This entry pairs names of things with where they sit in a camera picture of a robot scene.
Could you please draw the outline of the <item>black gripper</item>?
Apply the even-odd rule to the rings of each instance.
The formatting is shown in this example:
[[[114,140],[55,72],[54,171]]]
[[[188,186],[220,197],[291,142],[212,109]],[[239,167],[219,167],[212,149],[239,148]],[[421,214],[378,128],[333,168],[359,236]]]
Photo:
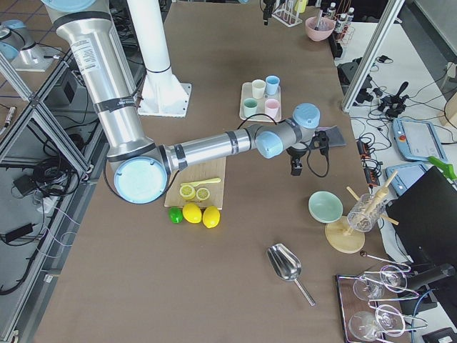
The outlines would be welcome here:
[[[263,14],[263,25],[268,25],[268,20],[272,17],[276,2],[274,0],[262,0],[259,2],[260,10]]]
[[[313,138],[308,142],[299,142],[289,147],[286,152],[291,157],[291,176],[300,176],[303,165],[301,158],[307,152],[318,149],[321,155],[328,160],[329,138],[325,131],[316,131]]]

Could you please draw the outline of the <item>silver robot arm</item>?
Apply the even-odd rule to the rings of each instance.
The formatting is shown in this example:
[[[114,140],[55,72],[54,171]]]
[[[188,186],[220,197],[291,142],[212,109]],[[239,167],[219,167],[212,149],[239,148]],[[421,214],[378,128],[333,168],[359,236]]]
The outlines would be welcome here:
[[[168,191],[170,177],[188,166],[255,149],[270,159],[298,143],[310,142],[320,121],[318,108],[299,104],[291,118],[273,126],[244,129],[175,144],[156,145],[145,135],[140,111],[164,112],[189,97],[171,70],[161,10],[157,1],[128,3],[146,67],[146,94],[134,100],[126,79],[124,53],[114,44],[107,1],[47,1],[56,33],[66,40],[83,76],[109,143],[108,162],[117,194],[147,204]]]

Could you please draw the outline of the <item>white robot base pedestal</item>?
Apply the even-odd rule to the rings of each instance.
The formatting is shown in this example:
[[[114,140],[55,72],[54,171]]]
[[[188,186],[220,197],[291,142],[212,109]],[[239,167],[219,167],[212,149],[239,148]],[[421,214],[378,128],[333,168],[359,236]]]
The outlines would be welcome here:
[[[128,7],[146,68],[140,115],[185,117],[191,85],[172,72],[159,2],[132,0]]]

